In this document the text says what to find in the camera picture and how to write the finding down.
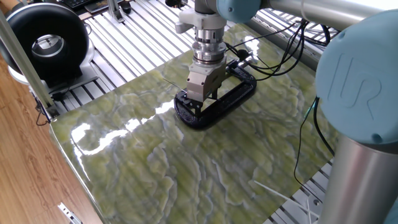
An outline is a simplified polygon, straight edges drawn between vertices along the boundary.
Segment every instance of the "metal bracket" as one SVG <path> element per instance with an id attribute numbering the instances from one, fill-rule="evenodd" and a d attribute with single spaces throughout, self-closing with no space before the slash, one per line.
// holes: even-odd
<path id="1" fill-rule="evenodd" d="M 122 12 L 120 11 L 119 5 L 118 5 L 118 0 L 108 0 L 108 6 L 109 6 L 109 13 L 119 23 L 124 22 L 124 18 L 122 16 Z"/>
<path id="2" fill-rule="evenodd" d="M 58 208 L 66 217 L 69 218 L 71 224 L 83 224 L 83 222 L 80 221 L 73 212 L 69 211 L 69 209 L 62 202 L 58 205 Z"/>
<path id="3" fill-rule="evenodd" d="M 183 34 L 186 31 L 188 31 L 189 29 L 191 29 L 192 27 L 193 27 L 192 24 L 186 24 L 186 23 L 183 23 L 183 22 L 176 22 L 175 23 L 175 31 L 178 34 Z"/>

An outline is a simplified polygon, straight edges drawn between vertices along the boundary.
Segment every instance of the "marble-patterned sheet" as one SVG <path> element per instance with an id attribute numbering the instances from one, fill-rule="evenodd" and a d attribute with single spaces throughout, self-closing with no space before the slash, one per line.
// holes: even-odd
<path id="1" fill-rule="evenodd" d="M 224 40 L 238 44 L 254 36 L 238 25 Z M 283 54 L 266 40 L 250 47 L 271 65 Z M 287 75 L 259 82 L 241 107 L 210 129 L 194 131 L 175 115 L 179 89 L 163 80 L 184 87 L 191 62 L 187 52 L 51 123 L 55 142 L 105 223 L 259 224 L 284 199 L 254 180 L 287 196 L 299 189 L 293 169 L 299 126 L 315 97 L 314 71 L 300 63 Z M 237 83 L 230 78 L 220 92 Z M 302 181 L 330 159 L 312 115 L 308 120 Z M 319 123 L 328 139 L 336 139 L 321 113 Z"/>

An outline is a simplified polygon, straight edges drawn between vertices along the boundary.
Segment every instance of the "white cable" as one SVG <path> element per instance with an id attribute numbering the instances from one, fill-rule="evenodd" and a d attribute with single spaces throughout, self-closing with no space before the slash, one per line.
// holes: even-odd
<path id="1" fill-rule="evenodd" d="M 304 11 L 304 0 L 301 0 L 301 15 L 306 21 L 309 21 L 309 19 L 305 16 L 305 11 Z"/>
<path id="2" fill-rule="evenodd" d="M 303 210 L 307 211 L 308 213 L 311 213 L 311 215 L 313 215 L 313 216 L 319 218 L 319 215 L 317 215 L 316 213 L 311 212 L 309 209 L 307 209 L 307 208 L 304 207 L 303 205 L 301 205 L 301 204 L 299 204 L 299 203 L 293 201 L 292 199 L 286 197 L 285 195 L 282 195 L 281 193 L 277 192 L 276 190 L 272 190 L 272 189 L 270 189 L 269 187 L 265 186 L 264 184 L 260 184 L 260 183 L 257 182 L 257 181 L 254 181 L 254 183 L 260 185 L 261 187 L 264 187 L 265 189 L 267 189 L 267 190 L 269 190 L 270 192 L 272 192 L 272 193 L 274 193 L 274 194 L 276 194 L 276 195 L 278 195 L 278 196 L 284 198 L 285 200 L 288 200 L 288 201 L 290 201 L 290 202 L 293 202 L 293 203 L 296 204 L 298 207 L 302 208 Z"/>

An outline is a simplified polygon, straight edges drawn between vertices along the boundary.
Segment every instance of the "green marble pattern surface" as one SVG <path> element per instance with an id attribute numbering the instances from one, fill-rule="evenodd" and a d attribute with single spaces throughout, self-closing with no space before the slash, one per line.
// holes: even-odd
<path id="1" fill-rule="evenodd" d="M 237 25 L 224 40 L 234 45 L 255 36 Z M 264 39 L 249 46 L 270 65 L 284 53 Z M 184 87 L 191 62 L 187 52 L 51 123 L 55 142 L 105 223 L 259 224 L 284 199 L 254 180 L 288 197 L 299 189 L 293 169 L 300 123 L 315 97 L 315 72 L 300 63 L 259 82 L 242 106 L 210 129 L 194 131 L 175 115 L 180 90 L 163 80 Z M 229 78 L 220 92 L 237 83 Z M 330 159 L 312 115 L 308 120 L 297 172 L 302 181 Z M 327 139 L 336 139 L 321 112 L 318 122 Z"/>

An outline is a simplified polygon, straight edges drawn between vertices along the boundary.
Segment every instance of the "end effector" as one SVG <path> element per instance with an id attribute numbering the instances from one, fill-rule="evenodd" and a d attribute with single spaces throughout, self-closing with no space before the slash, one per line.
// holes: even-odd
<path id="1" fill-rule="evenodd" d="M 181 0 L 169 0 L 168 6 L 178 7 Z M 226 74 L 226 45 L 223 42 L 226 21 L 247 22 L 261 8 L 261 0 L 196 0 L 195 8 L 182 11 L 176 32 L 182 34 L 195 28 L 192 45 L 193 63 L 187 78 L 187 98 L 204 102 L 216 96 Z"/>

